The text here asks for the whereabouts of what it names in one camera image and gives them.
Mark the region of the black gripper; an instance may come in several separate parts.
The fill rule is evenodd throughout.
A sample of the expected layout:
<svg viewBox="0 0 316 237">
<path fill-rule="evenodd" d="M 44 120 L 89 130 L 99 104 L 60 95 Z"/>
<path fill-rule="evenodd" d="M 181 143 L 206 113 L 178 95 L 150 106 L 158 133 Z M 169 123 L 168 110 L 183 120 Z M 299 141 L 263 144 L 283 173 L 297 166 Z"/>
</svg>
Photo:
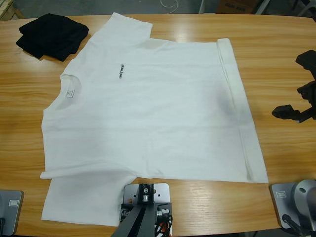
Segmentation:
<svg viewBox="0 0 316 237">
<path fill-rule="evenodd" d="M 297 56 L 295 62 L 305 70 L 316 73 L 316 52 L 308 50 Z M 316 79 L 299 87 L 297 92 L 304 100 L 308 100 L 311 107 L 303 112 L 293 109 L 291 105 L 277 106 L 272 111 L 272 115 L 278 119 L 291 119 L 296 122 L 304 122 L 309 118 L 316 119 Z"/>
</svg>

